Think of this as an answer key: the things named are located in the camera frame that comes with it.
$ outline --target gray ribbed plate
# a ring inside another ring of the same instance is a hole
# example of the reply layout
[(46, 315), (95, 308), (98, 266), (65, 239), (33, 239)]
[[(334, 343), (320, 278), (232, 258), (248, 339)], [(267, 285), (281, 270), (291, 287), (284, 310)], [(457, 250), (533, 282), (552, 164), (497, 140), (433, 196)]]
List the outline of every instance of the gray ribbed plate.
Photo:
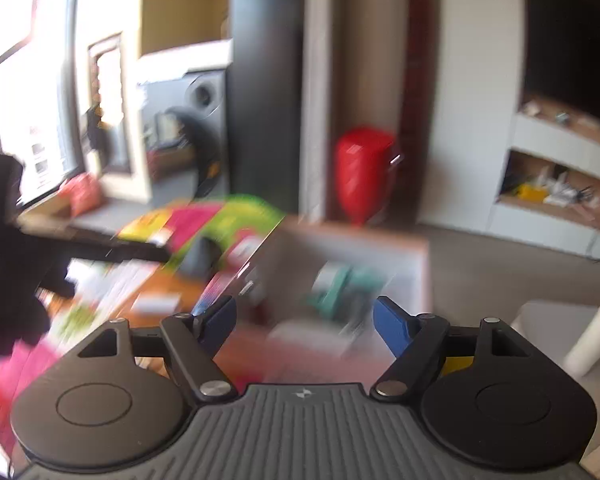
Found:
[[(253, 385), (230, 404), (206, 406), (168, 450), (128, 469), (88, 475), (120, 480), (591, 480), (577, 464), (505, 474), (447, 454), (410, 410), (370, 400), (358, 384)], [(32, 466), (21, 478), (81, 475)]]

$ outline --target dark tall panel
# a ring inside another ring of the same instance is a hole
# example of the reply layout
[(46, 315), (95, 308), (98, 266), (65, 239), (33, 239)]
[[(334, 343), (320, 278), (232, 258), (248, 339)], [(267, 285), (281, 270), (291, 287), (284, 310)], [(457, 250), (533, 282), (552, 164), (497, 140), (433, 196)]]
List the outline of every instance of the dark tall panel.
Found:
[(230, 0), (229, 8), (231, 192), (297, 212), (304, 0)]

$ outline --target television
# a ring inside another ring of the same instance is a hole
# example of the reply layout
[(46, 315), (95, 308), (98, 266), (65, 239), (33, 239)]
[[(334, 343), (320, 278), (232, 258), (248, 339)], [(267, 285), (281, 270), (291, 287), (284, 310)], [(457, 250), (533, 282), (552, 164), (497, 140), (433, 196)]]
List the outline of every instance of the television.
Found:
[(600, 120), (600, 0), (526, 0), (525, 93)]

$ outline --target gray floor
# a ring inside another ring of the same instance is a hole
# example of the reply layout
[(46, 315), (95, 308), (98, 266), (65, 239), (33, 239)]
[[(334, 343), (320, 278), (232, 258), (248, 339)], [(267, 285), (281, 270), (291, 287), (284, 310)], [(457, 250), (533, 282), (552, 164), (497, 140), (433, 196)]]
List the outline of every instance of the gray floor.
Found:
[[(112, 200), (77, 222), (116, 232), (155, 206)], [(412, 230), (430, 243), (434, 308), (454, 324), (477, 325), (486, 316), (511, 322), (529, 300), (600, 304), (600, 263), (487, 236)]]

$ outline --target open box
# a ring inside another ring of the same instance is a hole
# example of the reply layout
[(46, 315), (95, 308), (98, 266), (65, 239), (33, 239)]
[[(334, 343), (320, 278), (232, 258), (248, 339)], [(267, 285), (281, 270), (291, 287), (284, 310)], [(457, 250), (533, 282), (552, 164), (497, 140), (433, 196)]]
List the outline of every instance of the open box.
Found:
[[(410, 314), (431, 312), (429, 251), (423, 238), (342, 224), (307, 224), (287, 217), (266, 237), (226, 290), (237, 300), (238, 319), (248, 318), (250, 302), (244, 291), (256, 281), (264, 290), (271, 326), (289, 320), (319, 320), (308, 295), (327, 262), (365, 267), (387, 280), (396, 277), (394, 282), (398, 281), (399, 286), (392, 286), (389, 297)], [(312, 343), (308, 340), (304, 348), (315, 350)], [(357, 358), (377, 358), (378, 369), (373, 373), (381, 372), (393, 359), (373, 329), (370, 315), (365, 329), (338, 362)]]

